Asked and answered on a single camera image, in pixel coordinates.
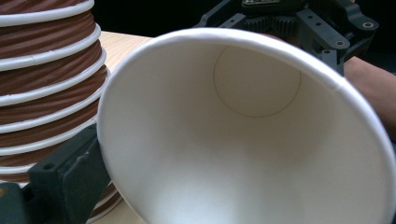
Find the stack of brown cups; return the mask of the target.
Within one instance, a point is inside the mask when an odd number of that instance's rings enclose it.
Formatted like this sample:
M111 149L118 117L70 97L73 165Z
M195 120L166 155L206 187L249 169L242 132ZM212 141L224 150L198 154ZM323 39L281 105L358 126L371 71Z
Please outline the stack of brown cups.
M95 125L110 72L94 0L0 0L0 224L35 224L28 175ZM120 202L107 185L88 221Z

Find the white paper cup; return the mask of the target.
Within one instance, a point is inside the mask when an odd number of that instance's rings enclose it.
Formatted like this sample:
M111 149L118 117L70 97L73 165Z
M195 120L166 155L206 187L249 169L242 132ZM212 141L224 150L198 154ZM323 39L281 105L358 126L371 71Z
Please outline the white paper cup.
M391 224L396 158L343 77L286 43L198 28L113 72L98 139L147 224Z

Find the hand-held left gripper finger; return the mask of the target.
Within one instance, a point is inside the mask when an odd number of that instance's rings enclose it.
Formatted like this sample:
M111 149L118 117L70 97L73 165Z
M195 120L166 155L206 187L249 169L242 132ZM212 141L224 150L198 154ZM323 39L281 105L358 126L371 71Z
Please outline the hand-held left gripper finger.
M85 224L110 183L95 125L28 171L35 224Z

